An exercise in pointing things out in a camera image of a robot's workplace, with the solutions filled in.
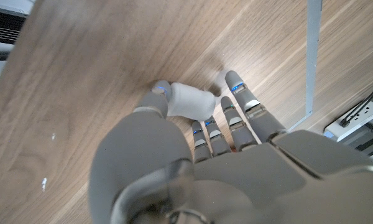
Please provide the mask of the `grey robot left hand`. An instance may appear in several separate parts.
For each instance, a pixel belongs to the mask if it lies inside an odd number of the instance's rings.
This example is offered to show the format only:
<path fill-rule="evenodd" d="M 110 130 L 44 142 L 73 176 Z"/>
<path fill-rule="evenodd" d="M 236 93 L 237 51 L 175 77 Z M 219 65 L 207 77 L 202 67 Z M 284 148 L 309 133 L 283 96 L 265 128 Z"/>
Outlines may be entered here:
<path fill-rule="evenodd" d="M 91 165 L 94 223 L 373 223 L 373 159 L 289 132 L 240 76 L 221 98 L 160 80 L 104 137 Z"/>

